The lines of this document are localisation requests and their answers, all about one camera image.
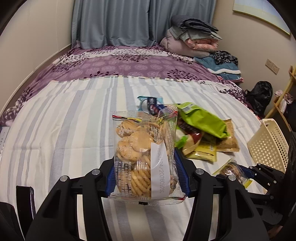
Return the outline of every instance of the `white plastic basket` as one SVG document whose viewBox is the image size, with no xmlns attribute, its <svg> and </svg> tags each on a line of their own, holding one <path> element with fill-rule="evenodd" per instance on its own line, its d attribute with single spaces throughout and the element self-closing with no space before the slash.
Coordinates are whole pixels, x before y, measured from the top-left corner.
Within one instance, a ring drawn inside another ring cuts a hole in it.
<svg viewBox="0 0 296 241">
<path fill-rule="evenodd" d="M 263 119 L 259 130 L 248 142 L 254 162 L 282 172 L 288 164 L 288 143 L 274 119 Z"/>
</svg>

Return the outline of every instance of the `green snack bag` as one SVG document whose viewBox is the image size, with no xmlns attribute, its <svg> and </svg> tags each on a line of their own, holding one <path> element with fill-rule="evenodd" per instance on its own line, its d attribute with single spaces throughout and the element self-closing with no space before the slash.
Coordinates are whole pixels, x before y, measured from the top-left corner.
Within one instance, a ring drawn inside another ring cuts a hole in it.
<svg viewBox="0 0 296 241">
<path fill-rule="evenodd" d="M 216 145 L 217 138 L 209 133 L 205 133 L 204 136 L 202 137 L 202 141 Z"/>
<path fill-rule="evenodd" d="M 187 140 L 188 136 L 183 133 L 180 127 L 177 126 L 175 147 L 177 147 L 178 149 L 182 149 L 182 147 L 186 144 Z"/>
<path fill-rule="evenodd" d="M 225 122 L 205 109 L 190 102 L 179 104 L 177 107 L 178 114 L 188 125 L 220 139 L 229 136 Z"/>
</svg>

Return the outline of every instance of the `brown snack wrapper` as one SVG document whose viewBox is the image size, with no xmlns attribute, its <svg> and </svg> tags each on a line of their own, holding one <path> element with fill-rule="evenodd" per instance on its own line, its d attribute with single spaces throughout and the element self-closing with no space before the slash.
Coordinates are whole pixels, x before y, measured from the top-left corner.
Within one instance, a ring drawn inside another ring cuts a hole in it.
<svg viewBox="0 0 296 241">
<path fill-rule="evenodd" d="M 224 121 L 227 126 L 229 137 L 222 139 L 217 143 L 218 152 L 239 152 L 239 144 L 234 135 L 234 128 L 231 119 Z"/>
</svg>

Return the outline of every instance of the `purple floral bedspread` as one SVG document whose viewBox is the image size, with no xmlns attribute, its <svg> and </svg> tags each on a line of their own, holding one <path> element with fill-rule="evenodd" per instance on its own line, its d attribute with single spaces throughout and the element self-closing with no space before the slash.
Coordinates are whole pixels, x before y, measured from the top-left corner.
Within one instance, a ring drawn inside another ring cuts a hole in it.
<svg viewBox="0 0 296 241">
<path fill-rule="evenodd" d="M 166 52 L 160 46 L 125 47 L 106 46 L 83 50 L 79 43 L 44 69 L 24 90 L 15 106 L 3 112 L 0 124 L 14 120 L 26 101 L 42 90 L 51 80 L 70 81 L 96 76 L 123 75 L 134 77 L 159 77 L 178 80 L 210 80 L 226 85 L 227 93 L 244 103 L 241 88 L 228 80 L 218 78 L 193 58 Z"/>
</svg>

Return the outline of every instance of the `yellow snack wrapper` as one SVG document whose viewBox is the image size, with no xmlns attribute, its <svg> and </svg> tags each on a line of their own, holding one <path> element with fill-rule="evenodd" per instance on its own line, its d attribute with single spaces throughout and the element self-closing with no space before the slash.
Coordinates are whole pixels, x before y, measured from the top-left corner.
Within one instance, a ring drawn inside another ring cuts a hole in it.
<svg viewBox="0 0 296 241">
<path fill-rule="evenodd" d="M 201 159 L 211 162 L 217 161 L 216 146 L 206 142 L 200 142 L 193 152 L 186 156 L 191 159 Z"/>
<path fill-rule="evenodd" d="M 224 121 L 227 127 L 227 132 L 230 135 L 217 143 L 218 152 L 239 152 L 239 144 L 234 135 L 234 128 L 231 119 Z"/>
</svg>

